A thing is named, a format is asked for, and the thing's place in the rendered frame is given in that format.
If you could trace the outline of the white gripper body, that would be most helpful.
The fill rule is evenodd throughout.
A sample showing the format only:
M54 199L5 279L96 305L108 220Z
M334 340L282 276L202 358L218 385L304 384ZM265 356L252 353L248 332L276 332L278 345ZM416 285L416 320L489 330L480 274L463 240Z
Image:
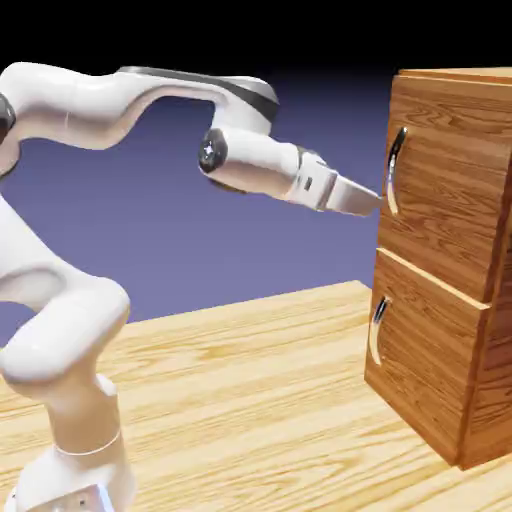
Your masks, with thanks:
M374 191L338 175L326 202L326 209L342 214L367 217L380 208L382 198Z

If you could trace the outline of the wooden cabinet door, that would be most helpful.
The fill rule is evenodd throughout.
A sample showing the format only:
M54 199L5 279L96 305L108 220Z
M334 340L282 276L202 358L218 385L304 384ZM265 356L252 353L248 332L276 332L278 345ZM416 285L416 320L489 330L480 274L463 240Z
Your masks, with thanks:
M395 77L386 150L379 246L490 301L512 201L512 78Z
M490 307L384 248L376 253L369 324L382 296L392 303L379 330L381 365L374 363L367 338L365 380L456 464Z

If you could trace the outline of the wooden cabinet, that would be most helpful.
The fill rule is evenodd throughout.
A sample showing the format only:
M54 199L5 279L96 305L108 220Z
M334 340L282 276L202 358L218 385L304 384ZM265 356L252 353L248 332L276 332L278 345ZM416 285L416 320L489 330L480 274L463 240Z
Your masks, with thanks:
M512 68L403 70L397 76L463 75L470 78L512 78ZM383 180L386 197L387 166ZM462 450L456 464L468 469L512 453L512 201L499 256L490 313L476 349L476 370L469 398Z

